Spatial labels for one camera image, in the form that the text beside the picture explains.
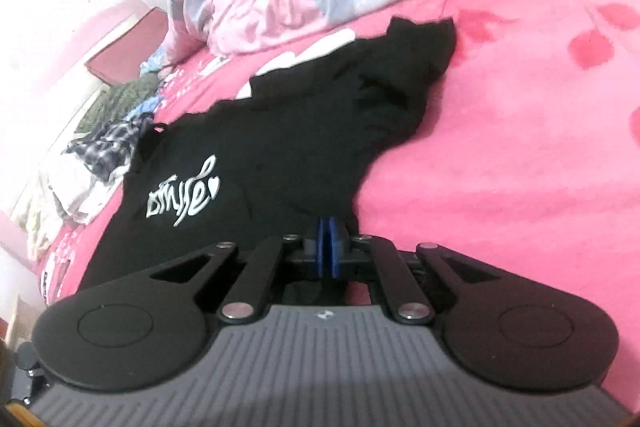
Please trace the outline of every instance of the small logo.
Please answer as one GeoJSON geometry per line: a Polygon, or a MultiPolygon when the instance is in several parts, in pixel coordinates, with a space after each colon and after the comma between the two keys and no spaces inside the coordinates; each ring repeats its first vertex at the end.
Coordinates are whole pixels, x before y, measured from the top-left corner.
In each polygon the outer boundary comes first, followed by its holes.
{"type": "Polygon", "coordinates": [[[316,317],[322,319],[324,321],[328,321],[334,317],[335,313],[330,310],[324,310],[323,312],[317,313],[316,317]]]}
{"type": "Polygon", "coordinates": [[[177,183],[178,176],[176,174],[161,182],[158,185],[158,190],[149,192],[149,198],[146,202],[146,217],[174,210],[177,216],[174,227],[177,227],[186,216],[199,214],[209,201],[216,199],[220,190],[220,178],[217,176],[215,178],[209,177],[206,184],[204,182],[204,178],[211,174],[215,164],[216,155],[212,154],[204,160],[199,174],[187,179],[186,182],[177,183]]]}

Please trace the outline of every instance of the pile of clothes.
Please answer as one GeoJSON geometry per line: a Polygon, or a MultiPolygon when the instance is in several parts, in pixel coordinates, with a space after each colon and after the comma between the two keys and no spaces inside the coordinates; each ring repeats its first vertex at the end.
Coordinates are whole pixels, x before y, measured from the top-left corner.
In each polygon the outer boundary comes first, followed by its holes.
{"type": "Polygon", "coordinates": [[[18,214],[29,258],[37,261],[63,223],[87,225],[129,171],[138,140],[154,124],[162,102],[155,74],[102,92],[60,155],[43,163],[18,214]]]}

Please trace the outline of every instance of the green cloth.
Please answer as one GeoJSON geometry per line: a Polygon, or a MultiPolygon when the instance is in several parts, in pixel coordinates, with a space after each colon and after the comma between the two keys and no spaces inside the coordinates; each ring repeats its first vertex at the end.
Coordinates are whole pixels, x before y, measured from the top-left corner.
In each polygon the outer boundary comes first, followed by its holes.
{"type": "Polygon", "coordinates": [[[122,120],[129,111],[155,95],[160,83],[157,74],[147,73],[100,93],[76,127],[76,134],[91,132],[101,123],[122,120]]]}

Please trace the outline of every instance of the pink pillow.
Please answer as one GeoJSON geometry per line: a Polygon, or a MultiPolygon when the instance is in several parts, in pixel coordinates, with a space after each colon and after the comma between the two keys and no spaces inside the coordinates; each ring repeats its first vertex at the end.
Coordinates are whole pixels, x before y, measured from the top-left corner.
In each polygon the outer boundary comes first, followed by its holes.
{"type": "Polygon", "coordinates": [[[167,16],[153,8],[132,29],[89,59],[85,66],[103,82],[126,84],[140,75],[140,63],[161,44],[168,28],[167,16]]]}

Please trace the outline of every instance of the plaid shirt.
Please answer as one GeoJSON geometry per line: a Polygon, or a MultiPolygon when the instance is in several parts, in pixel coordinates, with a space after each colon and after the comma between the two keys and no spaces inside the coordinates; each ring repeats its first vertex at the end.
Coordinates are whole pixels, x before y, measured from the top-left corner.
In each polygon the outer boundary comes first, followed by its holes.
{"type": "Polygon", "coordinates": [[[133,156],[138,138],[153,124],[154,114],[146,112],[133,120],[103,123],[66,147],[76,153],[89,172],[107,183],[113,170],[127,164],[133,156]]]}

